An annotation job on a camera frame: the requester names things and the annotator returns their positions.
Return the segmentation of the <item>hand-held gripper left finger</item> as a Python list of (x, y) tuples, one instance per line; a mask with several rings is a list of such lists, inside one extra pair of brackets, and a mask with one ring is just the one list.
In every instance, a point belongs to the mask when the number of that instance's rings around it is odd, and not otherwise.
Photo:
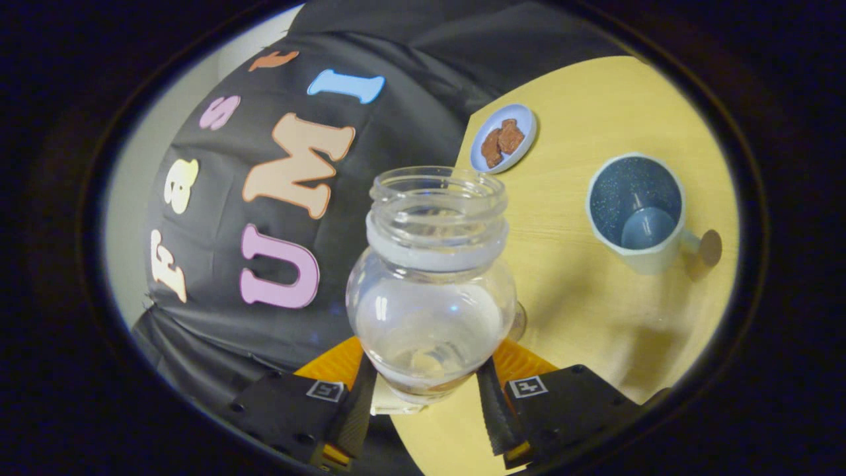
[(258, 379), (229, 404), (249, 436), (324, 472), (348, 472), (362, 454), (377, 371), (357, 337), (299, 370)]

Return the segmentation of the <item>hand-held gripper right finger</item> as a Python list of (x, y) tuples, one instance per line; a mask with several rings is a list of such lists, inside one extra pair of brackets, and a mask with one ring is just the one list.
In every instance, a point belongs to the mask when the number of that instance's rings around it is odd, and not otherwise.
[(585, 365), (558, 368), (509, 338), (475, 376), (490, 448), (507, 470), (567, 456), (643, 413)]

